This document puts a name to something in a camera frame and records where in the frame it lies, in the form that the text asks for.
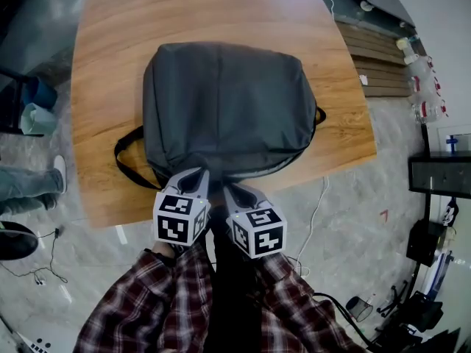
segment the black cable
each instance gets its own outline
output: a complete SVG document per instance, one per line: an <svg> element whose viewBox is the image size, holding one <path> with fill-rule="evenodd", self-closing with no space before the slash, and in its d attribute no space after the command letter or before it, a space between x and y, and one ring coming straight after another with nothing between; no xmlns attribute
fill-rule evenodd
<svg viewBox="0 0 471 353"><path fill-rule="evenodd" d="M301 261L298 261L294 257L291 257L291 256L286 256L286 258L294 260L294 262L296 264L298 264L298 263L300 264L300 276L302 276L302 263L301 263Z"/></svg>
<svg viewBox="0 0 471 353"><path fill-rule="evenodd" d="M38 237L38 239L39 239L39 238L45 238L45 237L48 237L48 236L50 236L50 235L53 235L53 234L55 234L55 232L56 232L56 231L50 232L49 234L46 234L46 235L41 235L40 237Z"/></svg>
<svg viewBox="0 0 471 353"><path fill-rule="evenodd" d="M358 333L358 336L360 336L360 338L367 344L368 346L368 350L370 350L371 352L379 352L380 348L379 346L375 345L373 342L371 342L370 340L368 340L368 338L366 338L366 336L363 334L363 332L358 328L358 326L355 324L355 322L353 321L352 317L350 316L350 314L348 313L347 310L345 310L345 307L343 307L339 301L337 301L335 298L333 298L332 296L329 296L328 294L324 294L324 293L314 293L313 294L313 297L315 296L320 296L320 297L326 297L326 298L329 298L329 300L331 300L333 302L333 304L335 306L337 306L337 308L339 309L340 313L343 315L343 317L348 321L348 323L354 328L354 330Z"/></svg>
<svg viewBox="0 0 471 353"><path fill-rule="evenodd" d="M49 262L49 267L42 267L42 268L38 268L38 269L33 269L32 271L29 271L25 274L16 274L15 272L11 271L10 269L8 269L7 267L5 267L3 265L2 262L0 262L0 265L5 268L8 272L10 272L13 276L15 277L25 277L25 276L29 276L30 274L33 275L34 279L36 282L39 282L39 277L38 275L36 274L37 272L39 271L42 271L42 270L45 270L45 271L49 271L51 272L54 276L56 276L60 281L62 281L64 284L67 284L68 283L68 280L65 278L65 277L62 277L60 276L59 274L57 274L55 272L55 270L52 268L52 261L54 260L54 246L55 246L55 243L56 243L56 239L59 238L59 232L58 232L58 229L56 229L55 231L53 231L52 233L48 234L48 235L44 235L43 237L47 237L47 236L50 236L54 234L54 240L52 241L52 249L51 249L51 261Z"/></svg>

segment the wooden table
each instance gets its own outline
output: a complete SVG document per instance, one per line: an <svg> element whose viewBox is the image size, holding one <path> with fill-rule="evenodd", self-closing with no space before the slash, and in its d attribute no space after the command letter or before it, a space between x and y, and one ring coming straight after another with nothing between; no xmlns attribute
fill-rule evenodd
<svg viewBox="0 0 471 353"><path fill-rule="evenodd" d="M322 0L87 0L74 52L71 108L80 193L92 227L152 218L155 192L119 172L113 148L142 124L144 69L158 46L195 40L298 57L327 113L300 159L248 184L271 193L375 156L358 75ZM154 179L142 143L121 159Z"/></svg>

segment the black bag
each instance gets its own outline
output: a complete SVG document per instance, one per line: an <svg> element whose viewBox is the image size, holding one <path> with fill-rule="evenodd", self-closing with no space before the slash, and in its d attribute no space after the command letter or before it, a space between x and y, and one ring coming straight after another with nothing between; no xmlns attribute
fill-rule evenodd
<svg viewBox="0 0 471 353"><path fill-rule="evenodd" d="M118 160L137 139L164 187L198 166L231 182L274 173L302 154L316 129L316 99L296 57L227 43L160 46L144 74L143 103L144 125L118 141L115 157L147 188L156 187Z"/></svg>

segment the black and white marker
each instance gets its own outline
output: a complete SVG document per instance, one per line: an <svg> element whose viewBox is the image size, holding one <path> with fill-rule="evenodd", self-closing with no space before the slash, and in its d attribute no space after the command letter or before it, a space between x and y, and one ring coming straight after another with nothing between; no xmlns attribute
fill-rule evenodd
<svg viewBox="0 0 471 353"><path fill-rule="evenodd" d="M243 193L247 193L245 200L254 201L252 207L240 202ZM227 223L242 252L255 259L285 249L285 216L263 193L245 185L228 185L224 187L224 197L230 214Z"/></svg>
<svg viewBox="0 0 471 353"><path fill-rule="evenodd" d="M185 179L195 177L194 190L181 190ZM156 240L191 246L208 222L210 204L207 199L209 171L192 168L174 175L154 203Z"/></svg>

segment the jeans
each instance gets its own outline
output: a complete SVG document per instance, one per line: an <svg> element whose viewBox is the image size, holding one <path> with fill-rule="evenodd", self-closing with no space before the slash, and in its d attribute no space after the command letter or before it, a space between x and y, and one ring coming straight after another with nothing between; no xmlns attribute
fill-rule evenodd
<svg viewBox="0 0 471 353"><path fill-rule="evenodd" d="M36 172L0 166L0 215L51 209L56 205L54 194L62 189L62 175L55 168Z"/></svg>
<svg viewBox="0 0 471 353"><path fill-rule="evenodd" d="M212 210L208 228L214 234L217 270L211 270L213 306L204 353L261 350L261 307L249 295L257 293L256 260L245 260L242 251L229 239L222 208Z"/></svg>

